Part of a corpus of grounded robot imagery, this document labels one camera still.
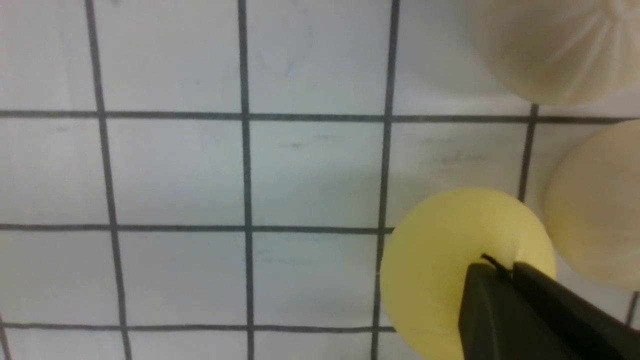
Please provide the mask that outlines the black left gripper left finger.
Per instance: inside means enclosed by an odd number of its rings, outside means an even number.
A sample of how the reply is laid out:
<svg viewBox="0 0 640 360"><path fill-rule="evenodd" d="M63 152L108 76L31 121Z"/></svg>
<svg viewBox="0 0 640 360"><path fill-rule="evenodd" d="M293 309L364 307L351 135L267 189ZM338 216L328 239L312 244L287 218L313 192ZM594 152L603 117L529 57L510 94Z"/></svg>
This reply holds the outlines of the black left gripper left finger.
<svg viewBox="0 0 640 360"><path fill-rule="evenodd" d="M579 360L514 287L494 257L466 269L458 318L465 360Z"/></svg>

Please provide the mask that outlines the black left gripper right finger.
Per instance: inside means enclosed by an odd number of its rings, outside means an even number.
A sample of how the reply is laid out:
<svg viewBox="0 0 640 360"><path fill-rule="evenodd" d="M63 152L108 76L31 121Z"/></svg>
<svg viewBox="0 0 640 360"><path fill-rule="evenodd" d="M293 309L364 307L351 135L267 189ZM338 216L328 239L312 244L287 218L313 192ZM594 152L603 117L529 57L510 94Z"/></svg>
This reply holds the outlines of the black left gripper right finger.
<svg viewBox="0 0 640 360"><path fill-rule="evenodd" d="M582 360L638 360L639 331L525 262L512 267L515 290Z"/></svg>

